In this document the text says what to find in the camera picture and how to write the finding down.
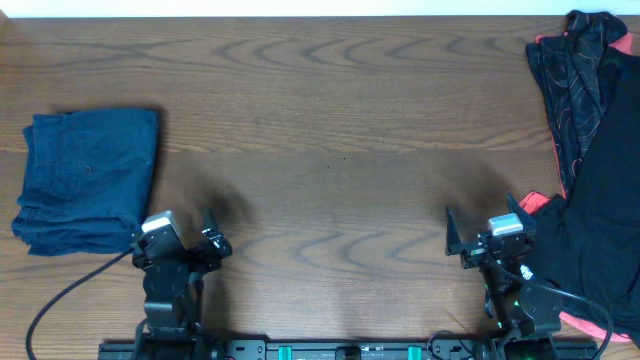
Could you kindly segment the black red-trimmed shorts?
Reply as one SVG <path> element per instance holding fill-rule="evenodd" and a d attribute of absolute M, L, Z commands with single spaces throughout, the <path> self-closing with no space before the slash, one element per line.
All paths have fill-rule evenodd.
<path fill-rule="evenodd" d="M 601 73 L 611 93 L 568 199 L 534 214 L 539 235 L 526 266 L 535 278 L 605 307 L 614 330 L 639 340 L 639 59 L 610 48 Z"/>

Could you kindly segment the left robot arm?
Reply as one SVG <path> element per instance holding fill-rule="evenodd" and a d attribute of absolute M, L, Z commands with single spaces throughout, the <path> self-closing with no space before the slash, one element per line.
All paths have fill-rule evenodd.
<path fill-rule="evenodd" d="M 202 325 L 203 277 L 232 254 L 218 222 L 207 211 L 202 240 L 187 248 L 170 211 L 143 223 L 133 244 L 132 264 L 144 272 L 146 318 L 136 329 L 133 359 L 211 359 L 226 357 L 224 342 Z"/>

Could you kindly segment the dark blue denim shorts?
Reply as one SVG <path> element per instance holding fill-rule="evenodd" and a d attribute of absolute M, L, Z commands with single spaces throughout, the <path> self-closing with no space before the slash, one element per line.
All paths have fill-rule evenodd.
<path fill-rule="evenodd" d="M 30 254 L 127 250 L 149 203 L 159 125 L 144 108 L 34 115 L 11 224 Z"/>

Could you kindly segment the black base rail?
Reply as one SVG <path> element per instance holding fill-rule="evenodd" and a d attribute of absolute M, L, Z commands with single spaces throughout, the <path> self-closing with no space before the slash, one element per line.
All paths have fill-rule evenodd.
<path fill-rule="evenodd" d="M 159 345 L 152 342 L 110 342 L 99 346 L 99 360 L 131 359 L 227 359 L 227 360 L 584 360 L 594 359 L 598 345 L 594 342 L 554 341 L 550 338 L 512 341 L 501 345 L 498 341 L 435 338 L 427 342 L 265 342 L 263 340 L 235 340 L 222 350 L 198 354 L 193 347 L 177 344 Z"/>

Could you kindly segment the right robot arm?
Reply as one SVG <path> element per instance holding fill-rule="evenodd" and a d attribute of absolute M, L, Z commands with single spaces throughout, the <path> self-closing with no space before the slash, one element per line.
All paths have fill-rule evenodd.
<path fill-rule="evenodd" d="M 446 210 L 448 256 L 459 256 L 463 269 L 478 269 L 485 283 L 485 311 L 498 331 L 470 349 L 473 359 L 557 359 L 552 335 L 561 329 L 561 296 L 546 290 L 525 269 L 536 222 L 512 196 L 509 212 L 487 221 L 488 230 L 461 240 L 451 209 Z"/>

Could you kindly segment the black patterned garment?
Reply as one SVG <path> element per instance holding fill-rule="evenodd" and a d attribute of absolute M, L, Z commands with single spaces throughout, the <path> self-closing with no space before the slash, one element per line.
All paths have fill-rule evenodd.
<path fill-rule="evenodd" d="M 569 198 L 604 118 L 613 82 L 600 73 L 611 51 L 631 53 L 632 35 L 608 12 L 567 15 L 560 35 L 538 35 L 525 48 L 543 96 L 563 196 Z"/>

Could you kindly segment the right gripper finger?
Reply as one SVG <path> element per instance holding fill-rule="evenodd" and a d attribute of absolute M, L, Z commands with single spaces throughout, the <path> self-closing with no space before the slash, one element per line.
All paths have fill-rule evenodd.
<path fill-rule="evenodd" d="M 535 219 L 519 205 L 511 193 L 506 194 L 506 201 L 508 209 L 514 213 L 522 223 L 523 231 L 527 235 L 535 235 L 537 232 Z"/>
<path fill-rule="evenodd" d="M 459 232 L 453 217 L 453 213 L 449 207 L 446 207 L 446 247 L 447 248 L 460 248 L 462 243 L 460 240 Z"/>

